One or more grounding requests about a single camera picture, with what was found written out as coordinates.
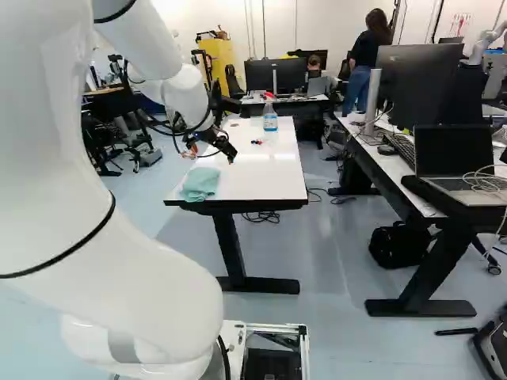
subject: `long hair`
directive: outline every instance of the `long hair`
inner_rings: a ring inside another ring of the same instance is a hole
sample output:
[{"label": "long hair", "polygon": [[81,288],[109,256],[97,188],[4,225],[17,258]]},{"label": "long hair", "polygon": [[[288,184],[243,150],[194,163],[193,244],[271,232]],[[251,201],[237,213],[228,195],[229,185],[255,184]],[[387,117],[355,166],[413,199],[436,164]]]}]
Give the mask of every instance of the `long hair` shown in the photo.
[{"label": "long hair", "polygon": [[366,16],[366,26],[375,33],[380,44],[390,45],[393,42],[391,28],[387,26],[386,14],[380,8],[375,8]]}]

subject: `person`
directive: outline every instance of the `person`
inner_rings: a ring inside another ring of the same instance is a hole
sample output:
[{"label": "person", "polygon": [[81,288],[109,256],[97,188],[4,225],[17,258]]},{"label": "person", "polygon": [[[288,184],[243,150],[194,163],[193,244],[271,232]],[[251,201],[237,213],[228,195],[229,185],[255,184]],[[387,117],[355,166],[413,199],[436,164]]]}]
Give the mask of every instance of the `person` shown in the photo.
[{"label": "person", "polygon": [[308,71],[320,70],[321,60],[318,55],[312,54],[308,58]]},{"label": "person", "polygon": [[375,67],[379,46],[391,45],[392,32],[387,26],[386,14],[375,8],[366,16],[368,30],[357,37],[350,53],[349,86],[343,104],[342,115],[347,116],[357,101],[357,110],[365,112],[368,101],[370,72]]},{"label": "person", "polygon": [[308,58],[308,78],[318,78],[321,76],[321,70],[320,70],[320,64],[321,60],[318,55],[312,54]]}]

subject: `black desk leg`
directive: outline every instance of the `black desk leg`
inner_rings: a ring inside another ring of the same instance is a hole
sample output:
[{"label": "black desk leg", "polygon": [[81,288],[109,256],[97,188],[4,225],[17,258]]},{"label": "black desk leg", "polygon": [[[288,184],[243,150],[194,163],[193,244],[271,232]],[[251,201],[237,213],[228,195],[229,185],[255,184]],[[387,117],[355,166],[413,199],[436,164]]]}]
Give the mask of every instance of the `black desk leg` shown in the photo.
[{"label": "black desk leg", "polygon": [[429,300],[456,266],[474,238],[467,226],[449,225],[439,233],[432,250],[398,299],[369,299],[364,305],[372,317],[475,317],[464,300]]},{"label": "black desk leg", "polygon": [[343,162],[342,178],[339,188],[330,188],[330,196],[378,196],[378,189],[372,187],[372,180],[364,173],[362,168],[352,158]]},{"label": "black desk leg", "polygon": [[213,215],[213,222],[222,250],[223,262],[229,275],[228,277],[217,277],[223,291],[299,294],[299,281],[296,279],[266,279],[247,276],[232,215]]}]

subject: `jeans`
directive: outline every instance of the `jeans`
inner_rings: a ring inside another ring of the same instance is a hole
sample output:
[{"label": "jeans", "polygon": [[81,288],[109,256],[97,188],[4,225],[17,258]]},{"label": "jeans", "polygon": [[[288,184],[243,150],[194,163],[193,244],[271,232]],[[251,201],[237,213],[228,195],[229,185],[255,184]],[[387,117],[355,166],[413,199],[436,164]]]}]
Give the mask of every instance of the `jeans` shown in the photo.
[{"label": "jeans", "polygon": [[357,111],[366,111],[368,102],[368,89],[370,87],[370,72],[368,66],[358,66],[350,74],[347,94],[342,108],[342,116],[346,117],[352,112],[357,101]]}]

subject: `keyboard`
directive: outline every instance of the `keyboard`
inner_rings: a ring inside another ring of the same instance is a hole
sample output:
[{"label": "keyboard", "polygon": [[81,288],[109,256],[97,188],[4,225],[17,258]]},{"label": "keyboard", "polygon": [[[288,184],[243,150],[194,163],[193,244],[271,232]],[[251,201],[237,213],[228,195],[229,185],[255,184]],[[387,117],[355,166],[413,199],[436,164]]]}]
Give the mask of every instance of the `keyboard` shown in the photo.
[{"label": "keyboard", "polygon": [[398,152],[399,157],[415,171],[415,146],[413,142],[404,135],[385,134],[383,140],[391,145]]},{"label": "keyboard", "polygon": [[[468,184],[461,178],[437,178],[437,179],[430,179],[434,184],[437,184],[441,188],[444,188],[445,190],[448,190],[450,192],[457,192],[459,190],[472,190],[472,185]],[[475,180],[473,177],[468,178],[468,180],[471,183],[474,183]],[[507,182],[500,180],[498,178],[484,178],[485,181],[481,181],[481,177],[477,179],[477,185],[480,186],[488,186],[489,184],[493,184],[494,186],[498,187],[500,190],[507,190]]]}]

